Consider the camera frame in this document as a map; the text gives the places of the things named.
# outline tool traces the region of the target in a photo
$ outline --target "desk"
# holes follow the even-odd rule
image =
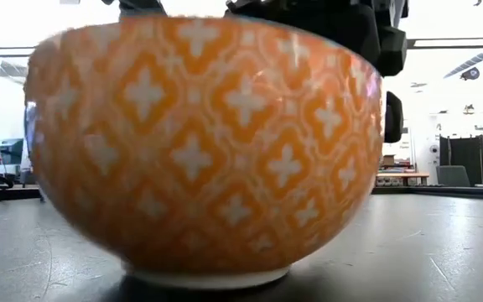
[[[401,178],[403,186],[409,186],[408,180],[411,178],[420,178],[420,183],[422,185],[427,185],[429,173],[378,173],[377,177]]]
[[[466,236],[456,236],[464,227]],[[286,278],[229,293],[149,287],[126,277],[117,258],[74,232],[49,202],[3,201],[0,301],[483,301],[483,200],[371,196]]]

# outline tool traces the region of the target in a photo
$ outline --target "patterned bowl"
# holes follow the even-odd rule
[[[282,25],[135,18],[39,45],[26,133],[51,202],[130,273],[245,287],[326,244],[370,193],[381,83]]]

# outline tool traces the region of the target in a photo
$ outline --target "bowl foot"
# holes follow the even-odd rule
[[[227,275],[191,275],[182,273],[150,273],[127,267],[127,274],[144,282],[178,289],[228,290],[246,289],[268,284],[282,278],[290,267],[268,272],[227,274]]]

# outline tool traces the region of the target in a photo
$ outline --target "gray chair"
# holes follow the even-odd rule
[[[464,166],[449,165],[436,167],[437,180],[440,185],[453,187],[470,187],[469,175]]]

